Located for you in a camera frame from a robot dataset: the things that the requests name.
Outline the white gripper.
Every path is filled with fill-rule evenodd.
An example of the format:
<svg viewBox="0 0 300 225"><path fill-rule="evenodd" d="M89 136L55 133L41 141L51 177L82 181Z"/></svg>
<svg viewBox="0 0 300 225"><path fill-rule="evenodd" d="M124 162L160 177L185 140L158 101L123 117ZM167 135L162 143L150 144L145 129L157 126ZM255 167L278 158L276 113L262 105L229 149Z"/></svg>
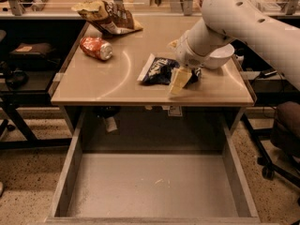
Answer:
<svg viewBox="0 0 300 225"><path fill-rule="evenodd" d="M186 31L178 40L173 40L168 44L168 47L175 49L175 58L183 66L176 68L172 73L170 83L170 93L177 95L181 92L184 86L191 78L191 69L198 68L207 59L205 55L195 53L188 45L188 31Z"/></svg>

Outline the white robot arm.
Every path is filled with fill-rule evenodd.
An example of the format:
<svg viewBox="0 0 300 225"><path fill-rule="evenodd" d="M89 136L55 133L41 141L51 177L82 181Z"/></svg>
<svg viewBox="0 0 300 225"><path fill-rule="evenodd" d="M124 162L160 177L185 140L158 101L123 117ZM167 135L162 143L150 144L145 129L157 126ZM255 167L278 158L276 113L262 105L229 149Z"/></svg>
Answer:
<svg viewBox="0 0 300 225"><path fill-rule="evenodd" d="M175 57L196 68L234 39L300 89L300 29L264 15L255 0L203 0L202 17L177 40Z"/></svg>

